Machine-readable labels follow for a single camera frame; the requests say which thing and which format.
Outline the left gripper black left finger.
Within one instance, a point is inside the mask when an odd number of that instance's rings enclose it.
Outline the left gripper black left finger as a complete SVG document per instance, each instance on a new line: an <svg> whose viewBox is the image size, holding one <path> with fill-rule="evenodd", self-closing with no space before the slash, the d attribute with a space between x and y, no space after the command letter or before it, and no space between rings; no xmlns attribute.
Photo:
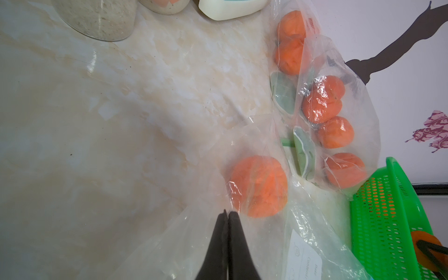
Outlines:
<svg viewBox="0 0 448 280"><path fill-rule="evenodd" d="M227 280L229 221L226 210L219 214L204 262L196 280Z"/></svg>

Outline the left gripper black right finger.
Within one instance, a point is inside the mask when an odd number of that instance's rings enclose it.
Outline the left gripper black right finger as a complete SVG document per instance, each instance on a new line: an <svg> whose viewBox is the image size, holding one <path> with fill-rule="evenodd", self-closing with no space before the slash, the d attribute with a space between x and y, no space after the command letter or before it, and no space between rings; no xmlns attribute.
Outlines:
<svg viewBox="0 0 448 280"><path fill-rule="evenodd" d="M261 280L237 212L229 213L228 267L230 280Z"/></svg>

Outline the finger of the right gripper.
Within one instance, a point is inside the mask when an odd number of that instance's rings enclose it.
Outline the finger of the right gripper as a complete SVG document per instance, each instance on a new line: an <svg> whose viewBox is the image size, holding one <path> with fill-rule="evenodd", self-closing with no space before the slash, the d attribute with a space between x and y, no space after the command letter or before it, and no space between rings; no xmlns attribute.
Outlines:
<svg viewBox="0 0 448 280"><path fill-rule="evenodd" d="M416 245L423 255L439 270L435 275L440 280L446 280L448 278L448 261L446 259L448 248L424 240L417 241Z"/></svg>

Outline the blue-zip clear bag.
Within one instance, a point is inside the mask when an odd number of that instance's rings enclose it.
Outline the blue-zip clear bag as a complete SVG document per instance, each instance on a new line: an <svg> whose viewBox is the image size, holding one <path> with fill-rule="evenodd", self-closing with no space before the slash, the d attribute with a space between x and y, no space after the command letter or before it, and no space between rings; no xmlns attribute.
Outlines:
<svg viewBox="0 0 448 280"><path fill-rule="evenodd" d="M239 214L261 280L367 280L321 210L294 181L271 115L229 130L190 181L185 210L114 280L195 280L219 214Z"/></svg>

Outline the green plastic basket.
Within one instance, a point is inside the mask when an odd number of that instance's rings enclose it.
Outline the green plastic basket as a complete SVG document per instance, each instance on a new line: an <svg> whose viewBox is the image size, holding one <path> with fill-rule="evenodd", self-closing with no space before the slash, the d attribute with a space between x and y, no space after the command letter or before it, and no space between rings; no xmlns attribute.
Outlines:
<svg viewBox="0 0 448 280"><path fill-rule="evenodd" d="M433 231L417 193L393 157L360 187L350 212L352 252L371 279L447 279L446 249L442 258L429 253L429 259L441 266L438 272L418 262L412 236Z"/></svg>

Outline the green-zip bag of oranges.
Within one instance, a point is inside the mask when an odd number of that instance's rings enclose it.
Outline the green-zip bag of oranges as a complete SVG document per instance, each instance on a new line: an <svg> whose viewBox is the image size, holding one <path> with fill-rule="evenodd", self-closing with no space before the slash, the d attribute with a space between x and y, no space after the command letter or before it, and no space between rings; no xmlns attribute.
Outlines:
<svg viewBox="0 0 448 280"><path fill-rule="evenodd" d="M299 175L352 198L378 166L376 111L364 82L330 38L307 38L302 66L293 118Z"/></svg>

